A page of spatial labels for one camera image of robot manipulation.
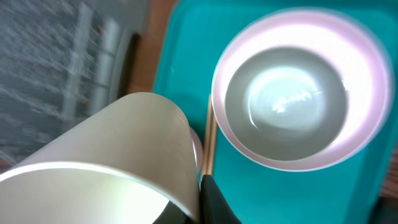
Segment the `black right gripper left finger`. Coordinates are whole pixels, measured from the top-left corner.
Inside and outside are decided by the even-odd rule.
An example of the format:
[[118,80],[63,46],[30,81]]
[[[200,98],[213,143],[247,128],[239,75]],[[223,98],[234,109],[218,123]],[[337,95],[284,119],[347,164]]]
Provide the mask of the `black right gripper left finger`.
[[169,202],[153,224],[194,224],[174,203]]

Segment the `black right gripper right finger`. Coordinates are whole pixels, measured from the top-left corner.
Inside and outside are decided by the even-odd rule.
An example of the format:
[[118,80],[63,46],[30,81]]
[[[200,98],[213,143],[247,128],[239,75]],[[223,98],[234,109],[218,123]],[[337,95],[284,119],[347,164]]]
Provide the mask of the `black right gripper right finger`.
[[200,214],[204,224],[242,224],[211,175],[204,175],[200,186]]

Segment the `small pink-white bowl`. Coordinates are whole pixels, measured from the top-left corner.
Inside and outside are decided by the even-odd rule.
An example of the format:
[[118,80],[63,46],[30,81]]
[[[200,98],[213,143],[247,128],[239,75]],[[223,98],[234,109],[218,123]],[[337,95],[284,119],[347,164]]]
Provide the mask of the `small pink-white bowl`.
[[197,172],[200,173],[203,165],[203,146],[200,138],[198,137],[198,134],[193,128],[190,128],[190,134],[192,139],[193,151],[195,153]]

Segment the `cream white cup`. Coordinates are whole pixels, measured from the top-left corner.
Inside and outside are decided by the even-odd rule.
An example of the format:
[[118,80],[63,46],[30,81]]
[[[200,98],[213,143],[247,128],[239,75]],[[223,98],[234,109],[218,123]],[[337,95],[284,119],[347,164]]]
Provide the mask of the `cream white cup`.
[[153,223],[172,202],[200,220],[183,111],[126,95],[1,174],[2,223]]

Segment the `grey-white bowl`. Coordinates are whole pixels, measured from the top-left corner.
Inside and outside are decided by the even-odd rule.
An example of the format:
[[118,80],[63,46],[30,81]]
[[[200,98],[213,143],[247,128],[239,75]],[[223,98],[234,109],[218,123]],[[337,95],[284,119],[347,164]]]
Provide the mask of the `grey-white bowl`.
[[307,172],[362,151],[394,101],[379,39],[338,11],[295,7],[264,16],[225,48],[213,75],[218,126],[266,167]]

